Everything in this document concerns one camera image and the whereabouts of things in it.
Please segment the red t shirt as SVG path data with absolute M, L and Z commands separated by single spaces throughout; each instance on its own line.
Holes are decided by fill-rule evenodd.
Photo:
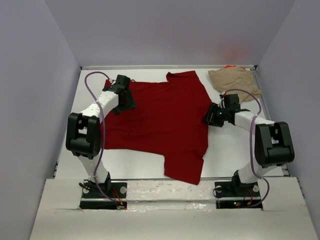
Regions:
M 166 177 L 199 184 L 208 148 L 203 118 L 211 99 L 197 73 L 167 73 L 165 82 L 135 82 L 129 88 L 136 107 L 105 117 L 105 149 L 162 155 Z

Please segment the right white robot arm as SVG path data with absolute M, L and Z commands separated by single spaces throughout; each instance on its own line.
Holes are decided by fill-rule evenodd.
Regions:
M 266 173 L 295 159 L 289 125 L 242 108 L 237 94 L 220 95 L 220 103 L 210 104 L 203 122 L 220 128 L 228 122 L 249 132 L 249 163 L 237 170 L 231 181 L 217 184 L 219 198 L 228 194 L 244 196 Z

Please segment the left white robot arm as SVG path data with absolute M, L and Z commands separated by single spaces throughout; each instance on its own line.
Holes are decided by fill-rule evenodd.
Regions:
M 99 96 L 93 93 L 88 84 L 88 78 L 94 74 L 103 75 L 109 82 Z M 87 74 L 84 84 L 93 98 L 93 103 L 81 112 L 72 112 L 67 119 L 65 147 L 80 160 L 88 175 L 88 182 L 81 183 L 80 186 L 101 198 L 109 198 L 112 188 L 110 173 L 102 163 L 106 141 L 106 116 L 110 112 L 119 114 L 136 108 L 130 90 L 131 82 L 125 75 L 118 75 L 115 81 L 112 81 L 101 71 Z

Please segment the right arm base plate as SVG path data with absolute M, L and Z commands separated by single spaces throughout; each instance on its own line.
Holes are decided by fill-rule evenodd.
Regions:
M 258 183 L 249 183 L 239 190 L 235 190 L 231 181 L 217 181 L 212 190 L 216 198 L 215 206 L 218 210 L 222 209 L 262 209 L 261 195 Z

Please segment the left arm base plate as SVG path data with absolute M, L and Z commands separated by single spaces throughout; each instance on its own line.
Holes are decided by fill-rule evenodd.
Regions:
M 109 192 L 103 189 L 103 194 L 95 183 L 85 180 L 78 184 L 82 188 L 79 207 L 82 210 L 125 210 L 127 208 L 126 182 L 111 182 Z

